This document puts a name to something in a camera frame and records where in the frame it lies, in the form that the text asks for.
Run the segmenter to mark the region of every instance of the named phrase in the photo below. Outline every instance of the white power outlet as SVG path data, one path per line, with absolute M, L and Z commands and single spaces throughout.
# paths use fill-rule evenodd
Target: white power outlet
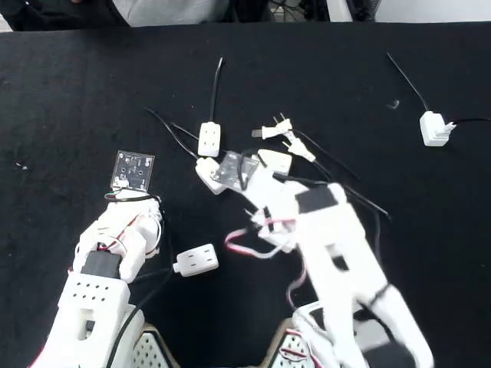
M 306 355 L 306 358 L 300 358 L 293 353 L 281 351 L 282 349 L 295 351 L 296 353 Z M 315 368 L 314 361 L 310 357 L 308 346 L 299 336 L 285 333 L 282 343 L 278 346 L 275 356 L 272 358 L 269 368 Z
M 220 124 L 212 121 L 202 123 L 199 129 L 198 154 L 200 156 L 217 157 L 220 151 Z
M 212 173 L 218 170 L 219 167 L 220 165 L 211 157 L 206 157 L 205 159 L 201 157 L 196 161 L 196 173 L 214 195 L 218 195 L 227 189 L 226 186 L 212 179 Z
M 218 268 L 218 259 L 216 258 L 213 244 L 202 245 L 179 253 L 174 263 L 174 272 L 181 273 L 182 276 L 194 276 Z

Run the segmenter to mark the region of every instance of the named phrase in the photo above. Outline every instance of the circuit board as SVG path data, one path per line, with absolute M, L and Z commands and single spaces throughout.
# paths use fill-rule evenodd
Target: circuit board
M 110 187 L 146 192 L 152 176 L 153 161 L 155 156 L 152 155 L 117 151 Z
M 222 163 L 220 163 L 220 167 L 211 175 L 211 178 L 227 188 L 241 192 L 239 177 L 237 176 L 239 157 L 239 153 L 227 152 Z M 254 159 L 244 157 L 242 162 L 242 177 L 245 181 L 249 180 L 258 167 L 258 164 Z

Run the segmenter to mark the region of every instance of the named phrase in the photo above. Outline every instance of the black table surface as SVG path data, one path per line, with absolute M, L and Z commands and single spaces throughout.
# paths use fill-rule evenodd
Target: black table surface
M 386 58 L 392 53 L 432 110 L 449 119 L 491 116 L 490 35 L 490 24 L 0 34 L 2 366 L 27 366 L 42 347 L 74 246 L 104 211 L 121 149 L 157 156 L 150 191 L 164 198 L 174 252 L 212 242 L 220 261 L 208 274 L 174 276 L 144 308 L 146 319 L 182 366 L 260 363 L 291 315 L 285 289 L 300 271 L 298 256 L 260 261 L 226 252 L 225 235 L 247 223 L 242 209 L 251 205 L 234 192 L 214 196 L 192 158 L 143 111 L 152 107 L 197 133 L 221 56 L 223 146 L 283 150 L 280 139 L 250 136 L 283 112 L 359 172 L 351 184 L 393 217 L 382 228 L 384 269 L 437 366 L 490 366 L 491 126 L 468 123 L 444 148 L 425 147 L 420 101 Z M 300 159 L 292 174 L 320 179 Z M 357 210 L 372 239 L 373 216 Z M 154 258 L 142 272 L 166 262 Z M 149 288 L 132 287 L 133 299 Z M 309 286 L 295 295 L 299 304 L 313 297 Z

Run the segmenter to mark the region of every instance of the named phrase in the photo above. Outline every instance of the white 3d-printed part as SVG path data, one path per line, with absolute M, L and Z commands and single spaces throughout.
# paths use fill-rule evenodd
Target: white 3d-printed part
M 133 349 L 133 368 L 171 368 L 152 333 L 141 335 Z

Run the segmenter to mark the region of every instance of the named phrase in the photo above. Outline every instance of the white plug adapter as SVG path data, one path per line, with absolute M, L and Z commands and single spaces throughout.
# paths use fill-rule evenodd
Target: white plug adapter
M 217 157 L 220 151 L 220 124 L 212 121 L 202 123 L 199 129 L 198 154 L 200 156 Z
M 283 144 L 288 148 L 288 151 L 296 156 L 303 157 L 307 161 L 313 163 L 315 161 L 315 156 L 310 152 L 305 144 L 300 140 L 300 138 L 294 138 L 291 140 L 291 144 L 283 142 Z
M 292 122 L 290 119 L 284 119 L 276 124 L 276 126 L 262 126 L 261 129 L 256 129 L 252 131 L 252 136 L 255 138 L 263 138 L 267 140 L 273 136 L 280 136 L 292 130 Z
M 196 161 L 196 173 L 214 195 L 218 195 L 227 189 L 226 186 L 216 182 L 211 177 L 212 173 L 218 170 L 219 167 L 220 165 L 211 157 L 200 158 Z
M 173 264 L 174 272 L 181 273 L 185 278 L 214 270 L 219 266 L 213 244 L 179 253 L 176 260 L 177 262 Z
M 455 124 L 445 124 L 440 113 L 427 111 L 420 118 L 420 128 L 425 146 L 441 147 L 448 142 Z
M 292 157 L 286 153 L 271 151 L 270 149 L 260 149 L 258 154 L 264 160 L 266 166 L 275 173 L 288 175 L 292 166 Z

